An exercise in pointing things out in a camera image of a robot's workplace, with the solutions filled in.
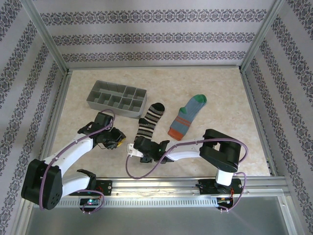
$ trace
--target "plastic divider tray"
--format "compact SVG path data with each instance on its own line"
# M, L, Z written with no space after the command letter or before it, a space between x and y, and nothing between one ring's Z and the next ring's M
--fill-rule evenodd
M115 114L139 119L147 101L147 91L116 83L96 81L88 95L92 109L112 109Z

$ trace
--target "black and white striped sock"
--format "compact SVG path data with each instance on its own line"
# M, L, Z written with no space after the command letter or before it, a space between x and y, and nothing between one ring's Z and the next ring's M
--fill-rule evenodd
M139 119L139 129L135 140L139 136L143 136L151 140L156 124L162 117L164 110L164 105L161 103L155 103L150 106L146 116Z

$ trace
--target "beige tabletop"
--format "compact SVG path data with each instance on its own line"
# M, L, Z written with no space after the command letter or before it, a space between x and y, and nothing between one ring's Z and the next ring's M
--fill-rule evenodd
M255 127L239 70L209 68L76 70L69 84L53 152L56 152L76 135L77 131L94 121L98 111L89 107L86 99L97 80L129 85L147 90L147 103L143 115L151 104L160 102L165 113L158 122L152 140L174 140L167 132L179 108L196 94L207 97L204 106L192 122L183 140L200 138L206 129L215 129L244 142L249 148L247 159L239 171L249 176L268 176L269 171ZM114 127L126 136L125 142L115 150L96 146L82 156L68 171L85 169L98 177L127 177L126 145L134 142L138 120L117 116ZM156 163L143 164L132 157L129 170L134 176L147 173ZM201 158L183 159L159 166L151 177L215 176L216 168Z

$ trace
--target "sock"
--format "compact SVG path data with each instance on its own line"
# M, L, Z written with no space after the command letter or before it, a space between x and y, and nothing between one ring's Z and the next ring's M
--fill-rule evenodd
M162 117L164 110L164 105L161 103L155 103L150 106L146 116L139 119L139 129L135 140L139 136L143 136L151 140L156 124Z
M178 116L173 121L168 131L168 135L176 140L181 140L187 133L192 121L206 105L206 97L203 94L198 94L192 97L185 107L179 109Z

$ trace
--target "patterned wallpaper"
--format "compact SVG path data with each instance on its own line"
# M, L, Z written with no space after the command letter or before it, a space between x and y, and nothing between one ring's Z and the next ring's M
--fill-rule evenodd
M276 169L313 234L313 4L288 0L246 70Z
M239 65L273 2L34 1L70 68Z
M28 162L41 154L62 73L18 0L0 0L0 235L10 234Z

